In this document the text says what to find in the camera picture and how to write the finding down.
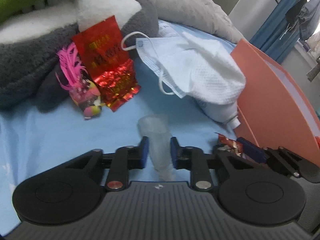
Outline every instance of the pink toy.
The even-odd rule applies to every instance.
[[[78,57],[75,43],[71,43],[67,49],[63,48],[57,55],[62,72],[68,80],[68,84],[63,85],[56,73],[60,86],[69,91],[70,97],[82,110],[86,119],[99,114],[101,111],[100,92],[92,81],[82,75],[82,71],[88,72]]]

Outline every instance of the red foil package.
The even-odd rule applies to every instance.
[[[122,34],[114,16],[72,39],[84,66],[100,90],[102,101],[112,111],[139,92],[133,61],[129,53],[121,49]]]

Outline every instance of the orange board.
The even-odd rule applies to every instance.
[[[283,146],[320,166],[320,149],[314,130],[320,121],[311,104],[290,74],[278,63],[245,40],[241,40],[231,56],[246,76],[246,86],[238,98],[241,125],[237,137],[244,137],[259,147],[277,149]],[[297,91],[311,116],[313,130],[298,103],[280,78],[267,64],[281,70]]]

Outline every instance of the bed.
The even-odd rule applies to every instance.
[[[172,24],[178,32],[219,40],[229,53],[235,45],[202,31]],[[158,88],[157,77],[139,58],[134,60],[140,92],[115,113],[104,107],[99,117],[85,121],[68,99],[56,110],[38,112],[32,99],[11,111],[0,112],[0,234],[6,235],[19,224],[11,202],[15,187],[25,179],[79,156],[101,148],[113,153],[126,145],[137,145],[138,120],[149,114],[166,114],[169,128],[182,146],[192,145],[209,153],[217,134],[236,138],[234,132],[209,119],[193,98],[166,96]],[[158,181],[150,159],[144,170],[130,171],[130,180]],[[189,181],[189,171],[176,171],[177,181]]]

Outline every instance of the black circular pad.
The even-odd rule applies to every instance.
[[[283,196],[281,187],[265,181],[250,184],[245,189],[245,193],[253,201],[260,203],[273,203]]]
[[[297,182],[269,169],[235,171],[221,185],[218,199],[234,217],[262,226],[295,219],[306,202]]]
[[[100,187],[81,170],[59,169],[22,182],[13,193],[12,203],[23,220],[58,225],[84,217],[100,197]]]

